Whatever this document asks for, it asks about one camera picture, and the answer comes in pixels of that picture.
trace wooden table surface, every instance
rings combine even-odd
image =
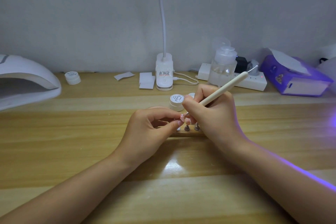
[[[139,74],[82,73],[52,100],[0,112],[0,215],[110,154],[134,110],[168,106],[172,91],[139,90]],[[281,157],[336,184],[336,96],[232,90],[243,131]],[[115,188],[85,223],[292,223],[203,137],[170,138]]]

